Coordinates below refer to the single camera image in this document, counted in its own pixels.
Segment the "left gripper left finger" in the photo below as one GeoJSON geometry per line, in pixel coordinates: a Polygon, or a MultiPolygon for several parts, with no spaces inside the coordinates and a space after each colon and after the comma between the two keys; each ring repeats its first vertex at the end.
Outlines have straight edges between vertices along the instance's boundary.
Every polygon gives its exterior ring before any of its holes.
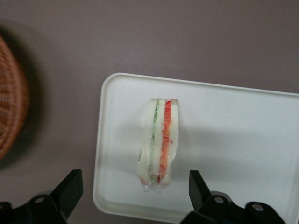
{"type": "Polygon", "coordinates": [[[13,208],[9,202],[0,203],[2,224],[66,224],[83,195],[82,170],[72,170],[49,193],[38,194],[28,202],[13,208]]]}

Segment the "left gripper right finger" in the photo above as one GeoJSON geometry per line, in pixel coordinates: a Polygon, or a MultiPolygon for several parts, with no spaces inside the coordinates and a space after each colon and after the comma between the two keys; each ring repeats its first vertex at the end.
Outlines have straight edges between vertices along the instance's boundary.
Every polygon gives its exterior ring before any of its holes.
{"type": "Polygon", "coordinates": [[[284,224],[285,221],[269,205],[249,202],[237,206],[222,192],[212,193],[197,170],[189,173],[189,198],[193,211],[182,224],[284,224]]]}

